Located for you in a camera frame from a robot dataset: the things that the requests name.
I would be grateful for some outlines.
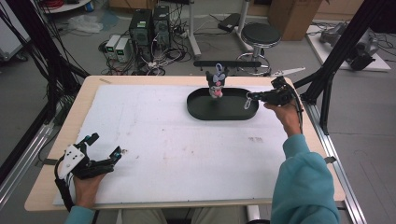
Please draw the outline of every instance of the person's leg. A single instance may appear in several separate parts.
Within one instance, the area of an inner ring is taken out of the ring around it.
[[[246,224],[245,206],[196,208],[191,224]]]
[[[122,224],[166,224],[161,209],[124,209]]]

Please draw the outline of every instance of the black stool seat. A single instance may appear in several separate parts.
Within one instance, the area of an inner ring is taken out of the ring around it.
[[[252,47],[271,48],[280,41],[280,32],[267,24],[250,23],[244,26],[242,40]]]

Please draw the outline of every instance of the stool base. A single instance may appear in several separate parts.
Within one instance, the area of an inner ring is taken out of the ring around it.
[[[244,53],[241,54],[238,58],[236,58],[237,61],[244,61],[244,62],[254,62],[253,60],[253,53]],[[258,55],[257,60],[258,62],[262,63],[262,66],[260,67],[239,67],[240,70],[247,72],[253,76],[270,76],[271,75],[271,67],[270,63],[268,60],[261,54]]]

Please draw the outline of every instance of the human hand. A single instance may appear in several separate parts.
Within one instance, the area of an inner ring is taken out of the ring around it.
[[[74,184],[76,189],[76,205],[93,208],[96,199],[96,192],[99,189],[99,184],[106,174],[98,175],[93,178],[79,179],[74,176]]]
[[[283,129],[285,130],[288,137],[291,137],[294,134],[301,133],[300,120],[294,101],[291,101],[287,105],[283,106],[270,105],[268,103],[265,103],[264,107],[274,110],[276,117],[282,123]]]

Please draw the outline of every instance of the person's left hand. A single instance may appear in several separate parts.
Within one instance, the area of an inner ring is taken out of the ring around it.
[[[93,208],[96,199],[96,192],[99,189],[99,184],[102,181],[104,175],[98,175],[93,178],[79,179],[74,176],[74,184],[76,189],[76,205]]]

